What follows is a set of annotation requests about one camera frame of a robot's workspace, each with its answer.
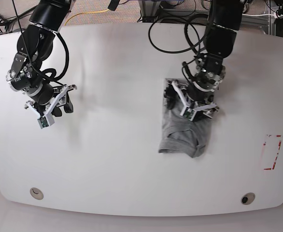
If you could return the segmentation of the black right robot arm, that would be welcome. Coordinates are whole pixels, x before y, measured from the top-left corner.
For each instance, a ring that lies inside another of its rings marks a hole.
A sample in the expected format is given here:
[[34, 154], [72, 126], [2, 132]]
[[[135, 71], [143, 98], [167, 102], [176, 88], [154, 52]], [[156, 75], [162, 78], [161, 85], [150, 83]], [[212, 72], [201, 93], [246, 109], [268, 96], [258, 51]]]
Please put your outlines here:
[[[68, 92], [76, 86], [60, 83], [69, 67], [69, 49], [59, 29], [67, 18], [73, 0], [42, 0], [35, 7], [30, 24], [17, 41], [17, 53], [6, 80], [13, 91], [22, 91], [31, 100], [31, 106], [43, 118], [45, 112], [55, 117], [73, 113]], [[42, 63], [52, 53], [53, 40], [58, 38], [65, 51], [63, 71], [57, 74], [54, 68], [41, 70]]]

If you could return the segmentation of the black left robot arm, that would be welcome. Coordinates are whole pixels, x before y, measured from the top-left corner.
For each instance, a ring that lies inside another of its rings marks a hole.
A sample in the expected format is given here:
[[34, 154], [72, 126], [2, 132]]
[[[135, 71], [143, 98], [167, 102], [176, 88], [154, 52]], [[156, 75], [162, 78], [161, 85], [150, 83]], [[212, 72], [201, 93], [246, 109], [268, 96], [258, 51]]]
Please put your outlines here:
[[164, 96], [168, 101], [168, 109], [175, 106], [176, 98], [179, 97], [183, 104], [180, 115], [190, 121], [213, 118], [218, 112], [214, 92], [225, 77], [223, 60], [233, 50], [245, 4], [244, 0], [212, 1], [208, 24], [201, 39], [206, 52], [202, 53], [199, 45], [191, 44], [196, 54], [193, 59], [196, 72], [192, 74], [189, 64], [182, 63], [182, 72], [187, 83], [169, 81]]

